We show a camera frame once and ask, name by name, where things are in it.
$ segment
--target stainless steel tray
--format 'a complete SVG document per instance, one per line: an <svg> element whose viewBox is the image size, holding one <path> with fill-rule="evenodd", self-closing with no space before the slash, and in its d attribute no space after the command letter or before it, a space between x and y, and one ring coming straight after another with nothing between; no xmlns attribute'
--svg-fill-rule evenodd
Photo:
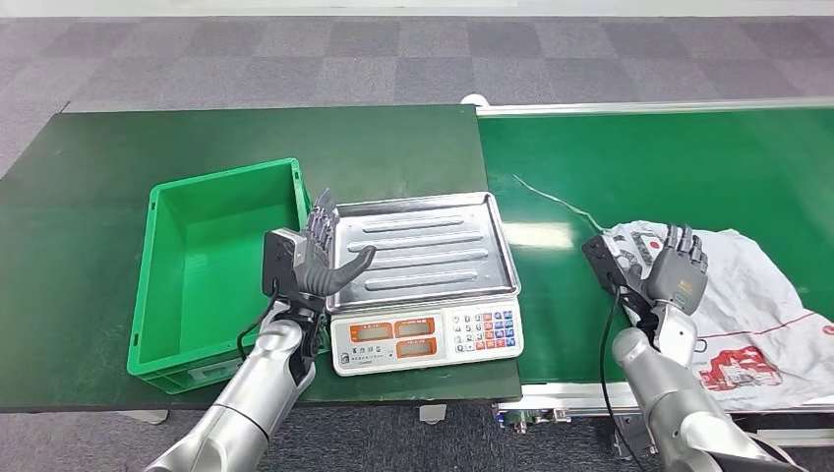
<svg viewBox="0 0 834 472"><path fill-rule="evenodd" d="M327 300L333 314L514 295L518 275L486 192L338 206L331 263L376 246L371 267Z"/></svg>

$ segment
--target electronic weighing scale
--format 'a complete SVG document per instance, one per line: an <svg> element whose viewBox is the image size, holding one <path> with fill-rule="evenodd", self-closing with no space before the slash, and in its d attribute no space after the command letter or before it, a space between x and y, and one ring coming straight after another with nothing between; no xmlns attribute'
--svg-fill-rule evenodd
<svg viewBox="0 0 834 472"><path fill-rule="evenodd" d="M518 275L486 192L337 207L331 266L377 248L327 299L341 376L516 357Z"/></svg>

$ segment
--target green storage bin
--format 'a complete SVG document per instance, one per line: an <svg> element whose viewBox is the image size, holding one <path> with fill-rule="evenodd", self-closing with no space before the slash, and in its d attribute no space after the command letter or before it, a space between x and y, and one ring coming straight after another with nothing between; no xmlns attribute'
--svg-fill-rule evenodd
<svg viewBox="0 0 834 472"><path fill-rule="evenodd" d="M128 372L168 393L231 378L240 365L236 337L268 301L264 234L298 230L309 210L294 158L154 187Z"/></svg>

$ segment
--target silver robotic arm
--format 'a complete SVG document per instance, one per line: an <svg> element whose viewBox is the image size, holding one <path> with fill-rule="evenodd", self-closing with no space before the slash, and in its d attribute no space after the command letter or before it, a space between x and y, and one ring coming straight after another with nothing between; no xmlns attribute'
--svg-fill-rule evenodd
<svg viewBox="0 0 834 472"><path fill-rule="evenodd" d="M197 426L146 472L249 472L313 381L324 298L371 264L366 248L339 269L308 231L267 233L264 292L271 296L252 352Z"/></svg>
<svg viewBox="0 0 834 472"><path fill-rule="evenodd" d="M804 470L782 462L751 439L700 384L688 366L697 340L690 319L707 283L707 257L687 226L670 225L648 278L620 269L604 237L582 247L600 283L637 314L620 332L614 358L670 472Z"/></svg>

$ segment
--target green tabletop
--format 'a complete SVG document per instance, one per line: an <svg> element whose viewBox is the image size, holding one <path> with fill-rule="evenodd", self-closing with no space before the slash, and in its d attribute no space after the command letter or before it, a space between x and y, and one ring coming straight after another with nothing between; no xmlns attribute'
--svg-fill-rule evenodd
<svg viewBox="0 0 834 472"><path fill-rule="evenodd" d="M210 405L222 385L169 396L125 369L149 191L287 156L342 202L486 189L470 106L55 115L0 181L0 410ZM520 396L514 360L317 371L301 403Z"/></svg>
<svg viewBox="0 0 834 472"><path fill-rule="evenodd" d="M805 306L834 315L834 110L504 116L479 120L521 280L523 384L598 381L611 298L579 247L582 217L606 227L637 219L735 228L759 243ZM625 327L617 318L613 330ZM622 373L609 359L610 380Z"/></svg>

